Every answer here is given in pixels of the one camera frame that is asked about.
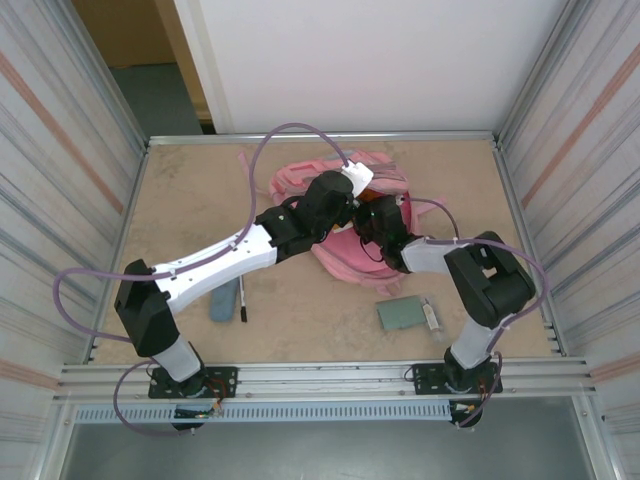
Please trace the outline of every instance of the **gray floor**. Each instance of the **gray floor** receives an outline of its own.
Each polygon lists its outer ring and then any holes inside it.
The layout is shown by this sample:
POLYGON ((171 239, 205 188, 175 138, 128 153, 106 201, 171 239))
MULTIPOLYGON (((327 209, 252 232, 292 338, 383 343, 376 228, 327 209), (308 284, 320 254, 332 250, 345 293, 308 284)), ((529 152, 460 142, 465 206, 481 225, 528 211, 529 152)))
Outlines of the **gray floor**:
POLYGON ((151 439, 75 429, 67 480, 593 478, 570 399, 495 399, 475 432, 446 422, 205 425, 151 439))
POLYGON ((202 135, 177 64, 112 68, 111 74, 147 136, 202 135))

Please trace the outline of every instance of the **metal rail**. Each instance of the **metal rail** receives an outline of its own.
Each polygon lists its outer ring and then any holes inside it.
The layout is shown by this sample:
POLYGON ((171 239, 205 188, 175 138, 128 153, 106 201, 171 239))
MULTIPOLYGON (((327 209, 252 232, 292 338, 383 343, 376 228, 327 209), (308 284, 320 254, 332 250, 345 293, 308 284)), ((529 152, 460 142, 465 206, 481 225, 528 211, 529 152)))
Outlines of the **metal rail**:
MULTIPOLYGON (((498 173, 500 174, 500 180, 502 181, 502 187, 504 188, 504 192, 507 197, 507 203, 509 205, 509 209, 511 210, 511 217, 513 218, 513 222, 516 226, 516 231, 518 232, 518 237, 520 239, 520 243, 522 244, 522 248, 527 254, 540 261, 540 257, 536 252, 535 245, 533 244, 531 234, 529 233, 529 229, 527 227, 527 222, 524 217, 524 212, 522 211, 522 206, 513 188, 513 182, 511 181, 511 177, 509 175, 509 169, 507 168, 504 152, 499 149, 495 145, 495 143, 493 144, 493 157, 496 161, 498 173)), ((542 289, 542 282, 540 278, 538 278, 537 275, 533 275, 532 278, 533 282, 536 285, 536 290, 540 291, 542 289)), ((542 310, 542 316, 545 320, 545 328, 547 328, 546 324, 551 323, 555 334, 555 338, 548 336, 549 341, 555 344, 555 347, 552 347, 552 349, 559 354, 569 355, 570 352, 567 348, 567 341, 564 338, 562 329, 558 327, 559 317, 556 311, 553 297, 551 295, 547 296, 540 308, 542 310)))
MULTIPOLYGON (((493 140, 488 130, 466 131, 425 131, 425 132, 345 132, 327 133, 329 138, 339 142, 400 142, 427 140, 493 140)), ((157 145, 226 145, 232 143, 260 143, 264 133, 228 135, 172 135, 151 137, 149 146, 157 145)), ((314 133, 279 133, 271 139, 281 142, 321 142, 314 133)))
MULTIPOLYGON (((403 379, 413 363, 348 362, 240 364, 236 398, 228 402, 363 401, 415 399, 413 383, 403 379)), ((62 371, 54 404, 101 404, 113 401, 113 389, 127 366, 78 365, 62 371)), ((594 395, 586 362, 576 357, 506 359, 502 397, 594 395)), ((144 369, 133 372, 120 389, 122 403, 198 403, 198 400, 149 400, 144 369)), ((420 398, 451 400, 474 395, 420 398)))

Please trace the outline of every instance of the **wooden table surface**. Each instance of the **wooden table surface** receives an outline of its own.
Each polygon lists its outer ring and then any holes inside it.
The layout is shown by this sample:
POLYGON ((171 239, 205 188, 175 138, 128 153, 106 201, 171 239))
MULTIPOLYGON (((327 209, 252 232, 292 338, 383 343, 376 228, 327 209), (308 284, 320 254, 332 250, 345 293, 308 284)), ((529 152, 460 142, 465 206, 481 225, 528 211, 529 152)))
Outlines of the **wooden table surface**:
MULTIPOLYGON (((359 148, 389 154, 408 174, 414 196, 446 197, 462 236, 496 231, 519 245, 491 148, 486 141, 355 142, 359 148)), ((237 160, 255 145, 155 146, 135 207, 121 269, 138 258, 154 265, 183 257, 239 230, 247 220, 247 181, 237 160)), ((322 143, 278 143, 261 156, 256 178, 266 186, 282 165, 332 153, 322 143)), ((258 212, 271 206, 259 198, 258 212)), ((425 214, 421 232, 450 238, 448 218, 425 214)), ((412 274, 400 296, 426 295, 434 303, 447 340, 437 343, 426 327, 384 331, 375 303, 387 299, 375 290, 329 275, 305 253, 245 276, 249 322, 209 319, 210 295, 177 315, 181 333, 205 362, 308 362, 439 359, 466 318, 448 275, 412 274)), ((124 334, 110 309, 104 331, 124 334)), ((517 322, 498 344, 505 356, 551 354, 539 313, 517 322)), ((138 357, 127 344, 101 341, 95 362, 128 364, 138 357)))

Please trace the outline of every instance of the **white wall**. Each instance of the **white wall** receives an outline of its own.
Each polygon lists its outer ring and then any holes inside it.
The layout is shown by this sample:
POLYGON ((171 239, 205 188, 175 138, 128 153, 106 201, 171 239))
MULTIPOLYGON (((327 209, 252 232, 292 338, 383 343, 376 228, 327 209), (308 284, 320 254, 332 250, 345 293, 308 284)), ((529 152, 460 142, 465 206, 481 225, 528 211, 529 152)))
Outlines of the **white wall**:
POLYGON ((175 0, 220 133, 494 129, 566 0, 175 0))

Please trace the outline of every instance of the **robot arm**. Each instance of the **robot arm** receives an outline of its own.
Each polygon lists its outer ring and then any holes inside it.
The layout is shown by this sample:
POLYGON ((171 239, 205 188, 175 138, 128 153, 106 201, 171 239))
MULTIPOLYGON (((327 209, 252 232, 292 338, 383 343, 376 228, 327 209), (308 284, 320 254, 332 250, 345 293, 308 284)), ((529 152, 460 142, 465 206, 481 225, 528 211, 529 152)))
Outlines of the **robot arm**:
POLYGON ((129 264, 126 274, 171 273, 229 245, 234 247, 217 260, 180 276, 121 282, 115 309, 136 353, 153 357, 179 384, 178 390, 184 396, 197 394, 206 380, 206 371, 193 347, 178 332, 173 316, 204 293, 240 275, 309 251, 314 243, 322 242, 334 225, 344 226, 351 220, 357 208, 354 200, 372 178, 373 172, 360 163, 339 172, 324 172, 311 182, 303 196, 258 215, 242 240, 238 240, 238 233, 197 253, 151 268, 143 260, 129 264))
MULTIPOLYGON (((206 370, 193 347, 179 334, 173 315, 189 303, 240 275, 309 251, 334 225, 353 221, 364 243, 375 242, 387 265, 405 272, 449 273, 469 314, 460 337, 445 353, 448 388, 463 392, 486 374, 487 349, 501 322, 519 312, 535 294, 529 276, 512 254, 475 245, 434 245, 407 231, 395 197, 360 204, 356 197, 373 173, 362 164, 316 177, 307 192, 256 217, 238 243, 236 234, 173 262, 146 266, 131 263, 127 274, 174 272, 232 245, 233 251, 180 276, 156 281, 123 281, 115 308, 141 357, 153 357, 178 384, 183 396, 196 395, 206 370), (485 272, 495 270, 491 275, 485 272)), ((501 242, 493 232, 478 238, 501 242)))
MULTIPOLYGON (((500 248, 474 243, 433 244, 408 232, 393 197, 361 205, 354 226, 364 243, 374 242, 387 265, 405 273, 448 273, 468 313, 458 339, 445 352, 448 386, 464 392, 489 375, 492 340, 501 323, 520 312, 535 286, 515 257, 500 248)), ((476 237, 503 243, 494 232, 476 237)))

